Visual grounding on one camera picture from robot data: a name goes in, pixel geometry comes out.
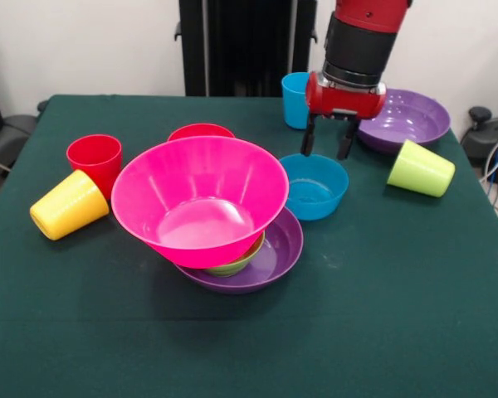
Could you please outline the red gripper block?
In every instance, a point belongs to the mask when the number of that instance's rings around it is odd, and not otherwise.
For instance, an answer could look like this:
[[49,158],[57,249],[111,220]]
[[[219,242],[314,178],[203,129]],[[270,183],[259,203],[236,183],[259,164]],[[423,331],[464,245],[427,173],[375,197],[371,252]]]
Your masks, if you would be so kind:
[[373,119],[381,111],[386,98],[386,85],[378,83],[373,88],[357,88],[341,85],[328,80],[322,72],[309,73],[305,89],[305,101],[309,116],[300,153],[310,156],[315,141],[316,115],[325,117],[355,117],[348,122],[344,137],[339,142],[338,160],[349,156],[354,136],[359,130],[359,121]]

